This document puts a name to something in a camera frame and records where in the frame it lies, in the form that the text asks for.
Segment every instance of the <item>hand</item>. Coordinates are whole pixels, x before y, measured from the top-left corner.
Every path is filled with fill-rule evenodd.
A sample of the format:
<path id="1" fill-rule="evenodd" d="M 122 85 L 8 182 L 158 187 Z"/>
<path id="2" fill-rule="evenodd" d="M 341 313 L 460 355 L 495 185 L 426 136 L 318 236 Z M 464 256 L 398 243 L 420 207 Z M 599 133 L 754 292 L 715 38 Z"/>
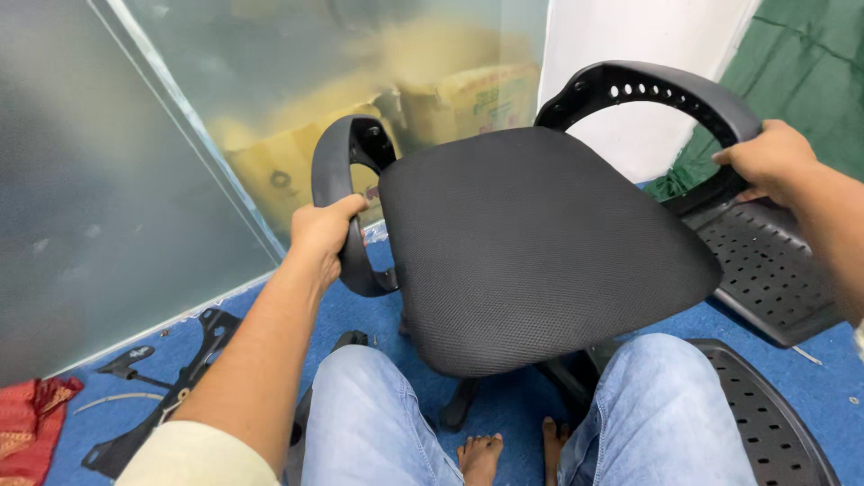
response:
<path id="1" fill-rule="evenodd" d="M 715 153 L 719 165 L 729 165 L 752 184 L 738 196 L 738 201 L 751 201 L 769 196 L 780 206 L 788 206 L 783 179 L 803 174 L 820 165 L 804 135 L 781 120 L 766 120 L 762 133 L 749 142 L 733 145 Z"/>
<path id="2" fill-rule="evenodd" d="M 365 197 L 352 194 L 326 208 L 307 204 L 297 209 L 291 217 L 291 248 L 285 260 L 312 264 L 326 289 L 341 272 L 337 255 L 345 244 L 348 222 L 367 208 Z"/>

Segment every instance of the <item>black mesh seat cushion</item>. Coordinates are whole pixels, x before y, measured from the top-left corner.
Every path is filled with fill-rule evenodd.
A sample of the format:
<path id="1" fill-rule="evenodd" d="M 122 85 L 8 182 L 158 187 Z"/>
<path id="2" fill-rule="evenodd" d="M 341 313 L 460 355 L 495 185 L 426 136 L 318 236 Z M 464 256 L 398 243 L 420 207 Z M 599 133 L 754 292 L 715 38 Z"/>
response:
<path id="1" fill-rule="evenodd" d="M 412 341 L 442 374 L 573 352 L 720 283 L 695 233 L 565 133 L 440 145 L 396 161 L 379 189 Z"/>

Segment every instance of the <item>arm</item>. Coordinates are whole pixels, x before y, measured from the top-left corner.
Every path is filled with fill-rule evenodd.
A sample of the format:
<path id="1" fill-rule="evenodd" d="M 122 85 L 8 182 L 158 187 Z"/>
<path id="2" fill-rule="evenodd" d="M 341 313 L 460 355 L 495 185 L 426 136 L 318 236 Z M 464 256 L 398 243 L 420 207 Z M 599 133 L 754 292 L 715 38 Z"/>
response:
<path id="1" fill-rule="evenodd" d="M 367 206 L 349 195 L 291 221 L 291 248 L 222 355 L 171 420 L 210 425 L 249 445 L 276 476 L 294 423 L 300 373 L 324 291 L 339 276 L 348 221 Z"/>
<path id="2" fill-rule="evenodd" d="M 780 120 L 766 120 L 761 135 L 714 160 L 753 185 L 739 201 L 767 195 L 791 209 L 833 278 L 841 311 L 857 327 L 864 317 L 864 183 L 819 163 L 804 136 Z"/>

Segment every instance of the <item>white wall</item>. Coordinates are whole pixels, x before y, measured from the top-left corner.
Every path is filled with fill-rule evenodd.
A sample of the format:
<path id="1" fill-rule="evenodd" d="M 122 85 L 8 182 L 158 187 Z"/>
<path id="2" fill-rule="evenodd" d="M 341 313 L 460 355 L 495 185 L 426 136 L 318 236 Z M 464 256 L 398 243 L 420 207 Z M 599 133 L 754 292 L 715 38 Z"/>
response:
<path id="1" fill-rule="evenodd" d="M 759 0 L 552 0 L 540 79 L 542 106 L 580 68 L 647 61 L 718 80 Z M 667 106 L 629 103 L 568 130 L 633 182 L 661 176 L 695 121 Z"/>

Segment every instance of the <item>foot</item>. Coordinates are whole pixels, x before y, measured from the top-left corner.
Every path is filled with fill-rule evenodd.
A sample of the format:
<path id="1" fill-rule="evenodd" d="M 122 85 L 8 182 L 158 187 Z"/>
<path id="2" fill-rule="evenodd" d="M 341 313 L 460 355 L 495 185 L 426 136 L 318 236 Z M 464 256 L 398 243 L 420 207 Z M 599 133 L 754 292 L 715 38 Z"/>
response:
<path id="1" fill-rule="evenodd" d="M 543 419 L 543 461 L 546 463 L 546 486 L 557 486 L 558 484 L 558 461 L 561 459 L 561 449 L 570 438 L 570 426 L 561 424 L 561 431 L 557 430 L 555 421 L 551 417 Z"/>
<path id="2" fill-rule="evenodd" d="M 465 478 L 465 486 L 492 486 L 502 449 L 504 440 L 501 434 L 469 437 L 464 447 L 460 445 L 456 455 L 459 457 L 459 470 Z"/>

